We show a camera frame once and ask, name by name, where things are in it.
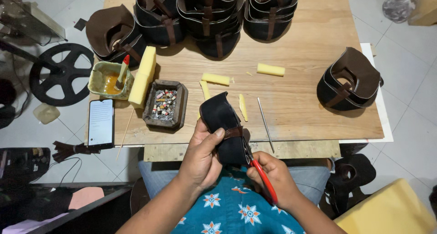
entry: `hand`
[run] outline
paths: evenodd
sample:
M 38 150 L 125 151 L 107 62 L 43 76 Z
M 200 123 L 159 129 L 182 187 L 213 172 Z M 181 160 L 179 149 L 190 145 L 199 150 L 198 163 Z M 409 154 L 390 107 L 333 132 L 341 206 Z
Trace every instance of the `hand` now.
M 258 160 L 276 192 L 278 200 L 277 206 L 282 209 L 289 209 L 293 200 L 301 197 L 302 193 L 296 186 L 290 171 L 288 171 L 287 165 L 283 161 L 263 151 L 255 152 L 253 156 L 254 159 Z M 256 168 L 249 168 L 247 170 L 247 176 L 254 181 L 254 187 L 257 192 L 262 190 L 266 195 L 269 195 Z
M 199 193 L 214 184 L 220 175 L 222 165 L 213 150 L 224 136 L 223 128 L 210 134 L 202 119 L 197 120 L 178 177 L 184 183 L 196 188 Z

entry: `metal rod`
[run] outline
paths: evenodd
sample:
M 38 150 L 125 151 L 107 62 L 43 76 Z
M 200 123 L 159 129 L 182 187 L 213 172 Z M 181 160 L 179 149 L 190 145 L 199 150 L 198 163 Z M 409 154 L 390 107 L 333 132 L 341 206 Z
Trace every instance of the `metal rod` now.
M 267 123 L 266 123 L 266 119 L 264 118 L 263 108 L 261 107 L 261 103 L 259 101 L 259 97 L 257 97 L 257 99 L 258 99 L 258 104 L 259 104 L 259 110 L 261 110 L 261 116 L 263 117 L 264 126 L 266 127 L 267 136 L 269 136 L 270 146 L 272 147 L 272 151 L 274 153 L 274 147 L 273 147 L 273 143 L 272 143 L 272 138 L 270 137 L 269 128 L 267 128 Z

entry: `teal shirt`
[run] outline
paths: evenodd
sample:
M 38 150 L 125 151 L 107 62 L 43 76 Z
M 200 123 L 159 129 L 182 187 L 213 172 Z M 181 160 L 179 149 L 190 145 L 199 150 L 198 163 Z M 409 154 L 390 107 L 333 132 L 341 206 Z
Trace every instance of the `teal shirt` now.
M 223 168 L 216 183 L 197 199 L 172 233 L 305 234 L 291 214 L 254 191 L 246 171 Z

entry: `fingernail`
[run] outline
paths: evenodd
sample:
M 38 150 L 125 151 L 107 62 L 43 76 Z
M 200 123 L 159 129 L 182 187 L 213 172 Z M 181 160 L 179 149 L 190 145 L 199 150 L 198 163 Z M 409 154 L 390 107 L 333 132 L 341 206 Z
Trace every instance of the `fingernail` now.
M 216 130 L 216 132 L 214 132 L 214 134 L 221 138 L 223 134 L 225 134 L 225 130 L 223 128 L 219 128 Z

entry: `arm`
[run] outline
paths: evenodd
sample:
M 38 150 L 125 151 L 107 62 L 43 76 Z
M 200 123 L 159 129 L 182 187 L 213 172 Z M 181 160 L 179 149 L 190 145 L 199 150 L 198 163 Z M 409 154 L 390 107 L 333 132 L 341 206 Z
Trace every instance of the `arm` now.
M 283 161 L 262 151 L 255 152 L 254 159 L 258 160 L 259 164 L 263 167 L 270 183 L 275 189 L 278 198 L 277 206 L 292 214 L 305 232 L 308 234 L 346 234 L 345 231 L 330 220 L 325 213 L 299 191 Z M 264 190 L 261 177 L 254 167 L 247 170 L 247 175 L 255 181 L 256 189 L 267 192 Z
M 213 153 L 225 131 L 210 134 L 199 119 L 178 175 L 118 231 L 121 233 L 169 233 L 199 197 L 219 177 L 221 164 Z

